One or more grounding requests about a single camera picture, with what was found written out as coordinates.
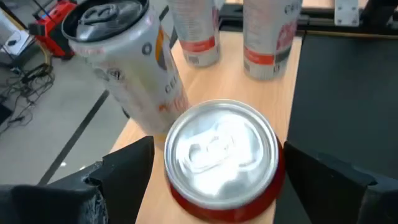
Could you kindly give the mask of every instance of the tilted can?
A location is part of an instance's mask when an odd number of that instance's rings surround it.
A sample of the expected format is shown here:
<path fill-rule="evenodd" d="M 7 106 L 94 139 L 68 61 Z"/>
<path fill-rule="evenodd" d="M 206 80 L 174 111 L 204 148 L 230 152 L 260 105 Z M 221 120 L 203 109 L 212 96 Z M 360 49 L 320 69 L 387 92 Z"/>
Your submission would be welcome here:
<path fill-rule="evenodd" d="M 63 34 L 127 114 L 147 134 L 165 138 L 188 101 L 159 17 L 148 0 L 98 4 L 77 6 Z"/>
<path fill-rule="evenodd" d="M 302 0 L 244 0 L 244 71 L 268 80 L 285 73 Z"/>
<path fill-rule="evenodd" d="M 220 58 L 218 9 L 214 0 L 168 0 L 185 59 L 196 67 Z"/>
<path fill-rule="evenodd" d="M 207 101 L 181 115 L 164 159 L 174 199 L 208 222 L 256 218 L 284 181 L 282 146 L 268 120 L 233 100 Z"/>

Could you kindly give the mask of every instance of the orange stripe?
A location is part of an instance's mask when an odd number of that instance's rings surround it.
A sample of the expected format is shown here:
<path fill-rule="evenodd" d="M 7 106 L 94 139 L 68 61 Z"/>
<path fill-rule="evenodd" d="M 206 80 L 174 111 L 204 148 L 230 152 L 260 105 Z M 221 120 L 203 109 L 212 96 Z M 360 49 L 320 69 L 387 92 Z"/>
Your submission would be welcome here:
<path fill-rule="evenodd" d="M 252 50 L 249 50 L 247 47 L 244 47 L 244 56 L 249 61 L 259 64 L 259 65 L 273 65 L 274 64 L 274 55 L 259 54 Z"/>
<path fill-rule="evenodd" d="M 203 52 L 206 50 L 210 50 L 216 45 L 216 40 L 213 37 L 210 37 L 208 40 L 199 41 L 199 42 L 187 42 L 180 40 L 180 44 L 182 49 L 187 50 L 189 52 Z"/>

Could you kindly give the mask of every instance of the red can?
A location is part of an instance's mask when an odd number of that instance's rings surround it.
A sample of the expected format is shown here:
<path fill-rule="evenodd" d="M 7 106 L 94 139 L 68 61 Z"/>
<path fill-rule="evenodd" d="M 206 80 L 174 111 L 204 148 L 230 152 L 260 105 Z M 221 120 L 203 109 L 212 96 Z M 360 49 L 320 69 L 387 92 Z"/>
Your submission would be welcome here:
<path fill-rule="evenodd" d="M 282 146 L 268 120 L 233 100 L 212 100 L 186 111 L 165 144 L 174 199 L 208 222 L 258 217 L 284 181 Z"/>

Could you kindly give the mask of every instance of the white can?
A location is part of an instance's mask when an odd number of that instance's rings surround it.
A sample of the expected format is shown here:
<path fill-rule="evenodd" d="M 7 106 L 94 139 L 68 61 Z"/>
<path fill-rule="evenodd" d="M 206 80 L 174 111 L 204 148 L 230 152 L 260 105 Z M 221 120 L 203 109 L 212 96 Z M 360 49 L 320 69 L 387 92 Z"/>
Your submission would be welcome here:
<path fill-rule="evenodd" d="M 218 9 L 214 0 L 168 0 L 183 54 L 196 67 L 220 58 Z"/>
<path fill-rule="evenodd" d="M 64 20 L 63 34 L 147 134 L 165 136 L 187 109 L 169 38 L 148 0 L 85 1 Z"/>
<path fill-rule="evenodd" d="M 285 73 L 302 0 L 244 0 L 244 71 L 268 80 Z"/>

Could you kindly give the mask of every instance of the can label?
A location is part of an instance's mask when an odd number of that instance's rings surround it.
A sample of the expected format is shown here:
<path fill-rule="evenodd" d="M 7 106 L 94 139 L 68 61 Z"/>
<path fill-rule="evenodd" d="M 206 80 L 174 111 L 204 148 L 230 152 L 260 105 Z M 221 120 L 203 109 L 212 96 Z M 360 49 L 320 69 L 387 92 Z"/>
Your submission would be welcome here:
<path fill-rule="evenodd" d="M 169 0 L 169 7 L 187 62 L 203 67 L 218 61 L 220 35 L 214 0 Z"/>
<path fill-rule="evenodd" d="M 109 40 L 71 44 L 129 116 L 150 135 L 167 134 L 188 100 L 153 8 L 133 27 Z"/>
<path fill-rule="evenodd" d="M 244 69 L 254 78 L 283 74 L 297 28 L 302 0 L 245 0 Z"/>

